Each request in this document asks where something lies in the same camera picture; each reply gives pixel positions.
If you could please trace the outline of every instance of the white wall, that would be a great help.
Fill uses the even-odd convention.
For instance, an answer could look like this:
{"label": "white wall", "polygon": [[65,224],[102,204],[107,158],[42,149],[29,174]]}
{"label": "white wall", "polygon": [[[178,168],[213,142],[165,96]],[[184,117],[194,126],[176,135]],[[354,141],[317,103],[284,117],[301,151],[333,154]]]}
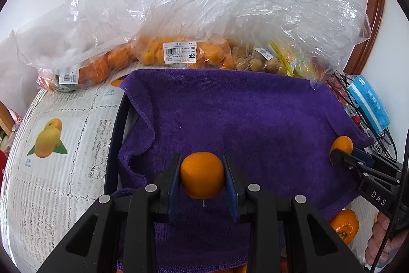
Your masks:
{"label": "white wall", "polygon": [[409,21],[396,0],[386,0],[380,30],[362,75],[382,100],[402,162],[409,127]]}

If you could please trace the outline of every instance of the black cable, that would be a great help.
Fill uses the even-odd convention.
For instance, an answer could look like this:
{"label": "black cable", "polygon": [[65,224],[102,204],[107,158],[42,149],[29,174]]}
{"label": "black cable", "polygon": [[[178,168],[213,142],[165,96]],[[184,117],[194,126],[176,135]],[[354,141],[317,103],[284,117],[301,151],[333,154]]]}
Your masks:
{"label": "black cable", "polygon": [[386,144],[387,145],[392,145],[392,138],[388,135],[388,137],[389,137],[389,140],[390,141],[388,141],[387,139],[386,139],[386,136],[388,135],[388,132],[387,132],[387,128],[384,130],[384,134],[383,135],[379,135],[379,137],[380,138],[382,138],[385,142],[386,142]]}
{"label": "black cable", "polygon": [[373,261],[373,264],[372,264],[372,267],[371,267],[371,273],[375,272],[376,265],[377,265],[377,263],[379,261],[379,258],[381,257],[382,251],[384,250],[385,245],[386,245],[389,237],[391,236],[393,226],[395,225],[397,211],[398,211],[398,208],[399,208],[400,203],[402,201],[403,191],[404,191],[405,185],[406,185],[408,161],[409,161],[409,130],[408,130],[408,134],[406,135],[405,153],[404,153],[404,157],[403,157],[403,167],[402,167],[402,177],[400,179],[399,191],[397,193],[396,207],[395,207],[395,210],[393,211],[392,218],[389,221],[389,225],[388,225],[388,229],[386,230],[385,237],[383,238],[381,246],[379,247],[378,253],[376,254],[375,259]]}
{"label": "black cable", "polygon": [[355,108],[355,106],[353,104],[351,104],[349,101],[346,100],[346,98],[344,98],[342,96],[342,94],[340,92],[338,92],[334,86],[331,85],[331,83],[329,81],[327,81],[328,85],[333,89],[333,91],[341,98],[343,99],[347,104],[349,104],[350,106],[352,106],[353,108]]}
{"label": "black cable", "polygon": [[361,117],[365,119],[365,121],[367,123],[367,126],[371,130],[372,134],[375,136],[376,140],[378,141],[378,143],[381,146],[381,148],[382,148],[383,152],[385,153],[385,155],[388,158],[390,158],[391,160],[396,161],[396,159],[392,158],[392,155],[389,153],[388,149],[385,147],[385,145],[383,144],[381,138],[379,138],[379,135],[375,132],[375,129],[373,128],[373,126],[371,125],[371,123],[369,122],[369,120],[367,119],[366,115],[364,114],[364,112],[362,110],[361,110]]}
{"label": "black cable", "polygon": [[393,141],[393,138],[392,138],[392,136],[391,136],[391,133],[390,133],[389,129],[388,129],[388,128],[386,128],[385,130],[387,131],[387,133],[388,133],[388,137],[389,137],[389,138],[390,138],[390,140],[391,140],[392,147],[393,147],[393,152],[394,152],[395,157],[396,157],[396,160],[397,160],[397,149],[396,149],[395,142]]}

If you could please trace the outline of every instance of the green leaf picture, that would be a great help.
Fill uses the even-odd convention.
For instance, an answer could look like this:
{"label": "green leaf picture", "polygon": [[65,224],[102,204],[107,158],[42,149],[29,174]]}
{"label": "green leaf picture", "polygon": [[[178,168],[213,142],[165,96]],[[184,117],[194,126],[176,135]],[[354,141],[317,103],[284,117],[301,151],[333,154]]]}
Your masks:
{"label": "green leaf picture", "polygon": [[[34,147],[30,149],[30,152],[27,153],[27,156],[34,154]],[[67,149],[65,148],[63,142],[60,140],[54,147],[53,153],[58,153],[58,154],[68,154]]]}
{"label": "green leaf picture", "polygon": [[34,154],[34,153],[35,153],[35,151],[34,151],[34,146],[33,146],[33,148],[30,149],[30,152],[27,153],[27,156],[29,156],[29,155],[31,155],[31,154]]}
{"label": "green leaf picture", "polygon": [[67,149],[61,140],[55,145],[53,152],[58,154],[68,154]]}

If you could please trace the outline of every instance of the finger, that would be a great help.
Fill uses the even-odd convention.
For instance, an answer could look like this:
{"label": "finger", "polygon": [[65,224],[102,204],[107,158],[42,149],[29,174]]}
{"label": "finger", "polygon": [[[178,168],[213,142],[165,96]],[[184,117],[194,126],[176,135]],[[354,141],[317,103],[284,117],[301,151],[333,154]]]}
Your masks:
{"label": "finger", "polygon": [[377,217],[377,221],[379,222],[379,224],[381,225],[381,227],[386,230],[388,229],[389,226],[389,219],[386,217],[385,214],[379,212],[378,213],[378,217]]}
{"label": "finger", "polygon": [[[384,236],[385,236],[385,234],[383,234],[383,236],[382,236],[381,238],[379,238],[379,239],[376,238],[375,236],[373,236],[373,239],[374,239],[375,244],[376,244],[376,246],[377,246],[377,250],[376,250],[376,251],[378,251],[379,248],[381,247],[381,244],[382,244],[382,241],[383,241],[383,237],[384,237]],[[391,241],[391,239],[388,239],[387,242],[386,242],[386,244],[385,244],[385,247],[384,247],[383,251],[386,252],[386,253],[389,253],[391,250],[392,250],[392,241]]]}
{"label": "finger", "polygon": [[377,241],[377,243],[381,244],[383,238],[385,237],[386,231],[382,226],[378,223],[375,222],[374,225],[372,226],[372,235]]}
{"label": "finger", "polygon": [[[376,244],[375,240],[371,237],[368,241],[368,248],[369,254],[375,258],[376,254],[378,253],[379,246]],[[380,262],[384,262],[388,259],[388,254],[382,251],[381,257],[379,258]]]}
{"label": "finger", "polygon": [[406,239],[406,236],[408,236],[408,232],[409,230],[404,230],[398,236],[394,237],[391,244],[392,249],[399,249],[402,246],[403,242]]}
{"label": "finger", "polygon": [[369,249],[367,248],[367,249],[365,250],[365,261],[366,261],[369,265],[372,265],[374,259],[375,259],[375,258],[371,256],[371,254],[369,253]]}

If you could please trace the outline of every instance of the red object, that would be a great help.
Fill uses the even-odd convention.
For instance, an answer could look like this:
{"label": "red object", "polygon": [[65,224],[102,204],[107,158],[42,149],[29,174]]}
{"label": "red object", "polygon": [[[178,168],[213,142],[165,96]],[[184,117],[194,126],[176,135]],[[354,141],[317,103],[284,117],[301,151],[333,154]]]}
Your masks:
{"label": "red object", "polygon": [[6,161],[7,158],[5,154],[3,153],[2,150],[0,150],[0,189],[1,189],[1,184],[3,183],[3,172],[2,170],[6,168]]}
{"label": "red object", "polygon": [[280,257],[280,269],[281,273],[288,273],[287,258]]}
{"label": "red object", "polygon": [[352,116],[352,120],[354,123],[357,125],[357,127],[360,127],[361,125],[361,118],[358,115]]}

